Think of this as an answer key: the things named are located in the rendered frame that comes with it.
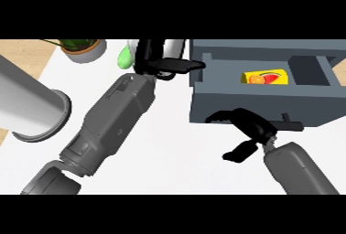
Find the large grey cylinder appliance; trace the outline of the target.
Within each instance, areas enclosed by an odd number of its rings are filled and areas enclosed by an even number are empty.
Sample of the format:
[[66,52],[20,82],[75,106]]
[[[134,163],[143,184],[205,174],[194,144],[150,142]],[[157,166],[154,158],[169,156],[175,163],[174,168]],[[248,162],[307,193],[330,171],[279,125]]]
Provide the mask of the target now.
[[48,140],[72,117],[72,98],[0,55],[0,128],[24,142]]

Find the potted plant in grey pot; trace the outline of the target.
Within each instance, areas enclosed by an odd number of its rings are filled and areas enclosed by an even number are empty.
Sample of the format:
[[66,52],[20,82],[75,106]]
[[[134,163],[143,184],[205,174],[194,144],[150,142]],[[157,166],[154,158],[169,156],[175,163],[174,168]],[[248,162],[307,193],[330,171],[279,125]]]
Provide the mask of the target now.
[[60,39],[57,42],[45,39],[45,42],[60,46],[70,60],[79,64],[95,61],[107,50],[104,39]]

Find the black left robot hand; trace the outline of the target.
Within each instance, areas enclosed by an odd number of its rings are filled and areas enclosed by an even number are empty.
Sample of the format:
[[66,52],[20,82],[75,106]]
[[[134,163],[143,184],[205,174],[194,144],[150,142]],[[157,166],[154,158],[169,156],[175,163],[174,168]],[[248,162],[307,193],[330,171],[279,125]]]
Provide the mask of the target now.
[[184,58],[165,58],[166,39],[140,39],[134,56],[137,74],[147,74],[160,80],[172,80],[177,74],[205,69],[206,63]]

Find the pale green bottle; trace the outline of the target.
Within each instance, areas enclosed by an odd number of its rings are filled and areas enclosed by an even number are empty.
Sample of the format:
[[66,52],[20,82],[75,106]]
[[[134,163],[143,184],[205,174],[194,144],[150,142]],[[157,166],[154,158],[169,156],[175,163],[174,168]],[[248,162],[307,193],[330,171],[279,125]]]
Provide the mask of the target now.
[[119,67],[128,69],[134,65],[134,55],[131,46],[126,46],[119,53]]

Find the silver white cup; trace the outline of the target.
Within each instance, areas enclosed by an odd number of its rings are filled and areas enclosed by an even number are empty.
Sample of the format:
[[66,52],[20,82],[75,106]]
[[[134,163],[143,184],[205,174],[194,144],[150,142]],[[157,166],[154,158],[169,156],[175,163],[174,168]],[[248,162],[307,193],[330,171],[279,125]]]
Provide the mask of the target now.
[[[132,56],[135,56],[138,39],[128,40],[128,46],[131,47]],[[168,39],[165,42],[165,58],[181,59],[184,54],[185,40],[184,39]]]

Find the grey-blue drawer front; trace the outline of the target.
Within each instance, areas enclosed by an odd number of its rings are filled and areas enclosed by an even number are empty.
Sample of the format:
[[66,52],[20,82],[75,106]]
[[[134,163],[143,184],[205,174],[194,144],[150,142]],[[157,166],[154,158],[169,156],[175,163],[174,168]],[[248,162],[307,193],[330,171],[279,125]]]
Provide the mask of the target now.
[[346,115],[346,87],[333,86],[239,86],[194,89],[190,122],[205,123],[218,111],[249,109],[268,121],[282,114],[305,127],[319,127]]

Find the grey-blue open drawer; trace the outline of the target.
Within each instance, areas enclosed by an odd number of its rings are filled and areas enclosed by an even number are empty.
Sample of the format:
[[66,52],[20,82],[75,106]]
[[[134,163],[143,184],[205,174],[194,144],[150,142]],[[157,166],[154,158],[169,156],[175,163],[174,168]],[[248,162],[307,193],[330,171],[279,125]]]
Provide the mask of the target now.
[[[191,74],[200,93],[346,97],[333,67],[346,59],[346,39],[194,39],[191,57],[208,68]],[[287,85],[246,85],[248,71],[284,69]]]

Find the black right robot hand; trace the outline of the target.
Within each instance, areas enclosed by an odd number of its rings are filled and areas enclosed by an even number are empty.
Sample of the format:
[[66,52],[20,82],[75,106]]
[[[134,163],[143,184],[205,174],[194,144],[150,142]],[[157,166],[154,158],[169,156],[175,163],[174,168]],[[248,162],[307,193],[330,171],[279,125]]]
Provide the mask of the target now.
[[224,154],[222,158],[234,163],[242,163],[258,151],[258,144],[268,144],[277,135],[274,125],[250,110],[237,108],[233,111],[219,111],[206,118],[206,123],[230,121],[240,131],[250,137],[237,148]]

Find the yellow fruit juice box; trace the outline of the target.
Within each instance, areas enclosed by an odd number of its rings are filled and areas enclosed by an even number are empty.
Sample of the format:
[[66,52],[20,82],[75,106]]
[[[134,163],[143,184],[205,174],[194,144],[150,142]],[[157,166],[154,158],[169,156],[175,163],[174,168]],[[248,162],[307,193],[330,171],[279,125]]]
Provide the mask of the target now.
[[261,85],[289,85],[290,76],[284,69],[248,71],[242,75],[242,83]]

